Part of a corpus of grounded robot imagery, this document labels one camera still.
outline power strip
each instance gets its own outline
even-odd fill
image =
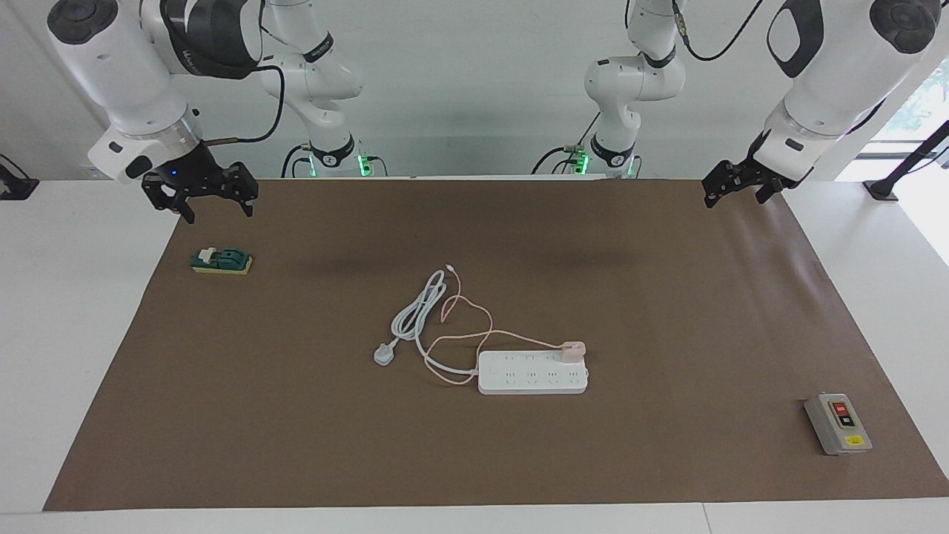
[[[589,377],[583,358],[565,363],[561,351],[486,351],[477,369],[477,388],[486,395],[577,395]]]

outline green indicator light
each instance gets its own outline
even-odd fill
[[[359,167],[364,177],[372,175],[372,162],[367,160],[362,154],[359,155]]]
[[[586,169],[590,166],[590,157],[587,154],[580,154],[580,160],[577,162],[577,174],[586,174]]]

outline black cable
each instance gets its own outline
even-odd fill
[[[537,162],[537,164],[534,166],[533,170],[532,170],[530,173],[531,173],[531,174],[537,174],[537,169],[539,169],[540,166],[543,165],[544,162],[545,162],[550,156],[553,156],[553,155],[556,154],[557,152],[567,152],[567,151],[564,149],[563,146],[558,146],[558,147],[554,148],[553,150],[550,150],[550,152],[548,152],[547,154],[544,154],[544,157],[541,158],[539,162]]]
[[[7,162],[9,162],[9,164],[13,165],[13,166],[16,168],[16,170],[20,171],[20,174],[23,175],[23,178],[29,180],[29,174],[27,174],[27,171],[23,170],[23,167],[21,167],[20,165],[16,164],[16,162],[15,162],[14,160],[11,160],[10,158],[8,158],[7,156],[5,156],[5,155],[3,155],[3,154],[0,154],[0,158],[3,158],[4,160],[7,160]]]
[[[935,158],[933,158],[932,160],[929,161],[929,163],[923,165],[923,166],[920,167],[920,168],[916,168],[916,169],[913,169],[913,170],[907,172],[906,175],[913,174],[914,172],[922,171],[924,168],[926,168],[926,167],[928,167],[929,165],[935,163],[936,160],[938,160],[939,158],[941,158],[942,156],[944,156],[947,151],[949,151],[949,146],[946,146],[945,148],[943,148],[943,149],[942,149],[942,152],[940,152],[939,154],[937,154]]]
[[[590,133],[590,130],[593,129],[593,125],[596,124],[601,115],[603,115],[603,111],[597,111],[596,117],[593,117],[593,121],[590,122],[590,125],[586,127],[583,137],[580,138],[580,141],[578,141],[577,144],[583,145],[584,139],[586,139],[586,134]]]
[[[276,65],[264,65],[263,67],[255,68],[254,72],[262,72],[264,70],[276,70],[277,74],[280,76],[280,103],[277,106],[277,116],[273,120],[273,125],[270,127],[268,132],[260,137],[254,137],[250,139],[243,139],[239,137],[226,137],[223,139],[212,139],[210,141],[204,142],[208,146],[220,146],[221,144],[234,144],[234,143],[260,143],[269,139],[273,132],[277,131],[277,126],[280,125],[280,119],[284,114],[284,98],[287,96],[287,78],[284,76],[284,71],[282,68]]]
[[[293,155],[294,155],[294,154],[296,154],[297,152],[299,152],[299,151],[301,151],[301,150],[303,150],[303,149],[304,149],[304,148],[303,148],[302,145],[297,144],[296,146],[294,146],[293,148],[291,148],[291,150],[287,153],[287,157],[284,159],[284,166],[283,166],[283,168],[280,170],[280,178],[286,178],[286,177],[287,177],[287,169],[288,169],[288,167],[290,167],[290,160],[293,159]]]
[[[640,161],[640,166],[636,168],[636,176],[633,177],[633,180],[638,180],[640,178],[640,172],[642,171],[642,156],[633,156],[633,163],[635,163],[636,160]]]
[[[565,174],[565,173],[567,172],[568,167],[570,167],[570,164],[571,164],[571,163],[576,163],[576,162],[577,162],[576,160],[572,160],[572,159],[570,159],[570,158],[567,158],[566,160],[563,160],[562,162],[559,162],[559,163],[557,163],[556,165],[554,165],[554,166],[553,166],[553,170],[550,171],[550,174],[557,174],[557,168],[558,168],[560,165],[563,165],[563,166],[564,166],[564,170],[560,171],[560,174]]]
[[[886,102],[886,98],[880,100],[880,103],[877,104],[876,107],[874,107],[873,110],[870,111],[870,113],[866,117],[864,117],[864,119],[860,121],[859,124],[850,128],[850,131],[847,132],[847,135],[850,135],[853,132],[859,130],[860,128],[866,126],[866,123],[869,123],[870,120],[873,119],[873,116],[877,114],[877,111],[880,111],[880,108],[883,107],[884,102]]]
[[[728,45],[726,45],[725,48],[723,48],[722,51],[719,52],[718,54],[715,54],[713,56],[708,56],[708,57],[700,56],[698,55],[698,53],[696,53],[692,49],[692,43],[689,40],[689,32],[685,28],[685,17],[682,15],[682,11],[679,10],[679,2],[677,0],[672,0],[672,11],[676,14],[676,17],[680,19],[681,21],[681,25],[679,26],[679,35],[682,36],[682,43],[685,44],[685,47],[689,50],[689,53],[692,54],[692,57],[698,59],[699,61],[707,62],[707,61],[714,61],[720,58],[721,56],[725,55],[725,53],[728,52],[729,49],[732,48],[732,45],[735,44],[735,42],[738,40],[738,37],[741,37],[741,34],[744,33],[745,28],[748,27],[748,24],[752,22],[752,19],[754,18],[754,14],[758,12],[758,8],[761,7],[762,3],[764,3],[764,0],[758,0],[754,4],[754,7],[752,8],[752,12],[748,13],[748,17],[745,19],[745,22],[743,22],[741,24],[741,27],[738,28],[738,32],[736,32],[735,37],[732,37],[732,40],[728,42]]]
[[[299,160],[296,160],[295,162],[293,162],[293,165],[290,167],[290,175],[291,175],[293,178],[296,178],[296,177],[297,177],[297,176],[296,176],[296,164],[297,164],[297,163],[300,163],[300,162],[309,163],[309,158],[300,158]]]
[[[380,158],[379,156],[369,156],[367,159],[371,162],[382,162],[382,170],[385,171],[385,176],[389,176],[389,166],[385,164],[384,159]]]

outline cable connector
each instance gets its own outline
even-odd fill
[[[396,341],[392,341],[389,344],[382,343],[376,352],[372,354],[372,359],[376,360],[376,363],[385,367],[392,363],[393,358],[396,357],[396,354],[392,351],[393,345],[396,344]]]
[[[560,359],[564,363],[580,363],[586,356],[586,343],[583,341],[568,341],[560,349]]]

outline metal pole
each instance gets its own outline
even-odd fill
[[[896,195],[893,194],[893,187],[896,183],[900,181],[902,177],[906,176],[906,173],[913,170],[913,167],[921,162],[930,152],[935,150],[937,146],[942,144],[946,138],[949,138],[949,121],[943,123],[933,135],[929,136],[929,139],[923,141],[920,147],[916,149],[916,152],[907,156],[906,159],[900,163],[900,166],[890,173],[889,176],[878,181],[865,181],[864,187],[866,191],[875,200],[891,202],[899,200]]]

